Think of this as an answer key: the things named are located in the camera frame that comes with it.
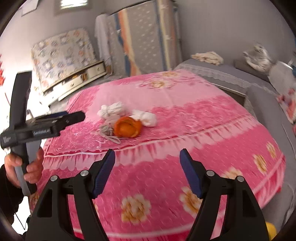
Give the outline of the person's left hand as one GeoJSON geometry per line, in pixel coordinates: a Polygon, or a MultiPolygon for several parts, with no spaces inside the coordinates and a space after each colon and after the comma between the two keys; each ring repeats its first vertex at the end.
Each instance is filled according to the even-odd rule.
{"type": "MultiPolygon", "coordinates": [[[[36,184],[43,172],[44,151],[40,147],[36,153],[36,159],[27,166],[27,173],[24,179],[30,184],[36,184]]],[[[4,166],[8,180],[16,187],[20,188],[20,182],[16,176],[15,167],[22,165],[22,159],[14,154],[8,154],[4,159],[4,166]]]]}

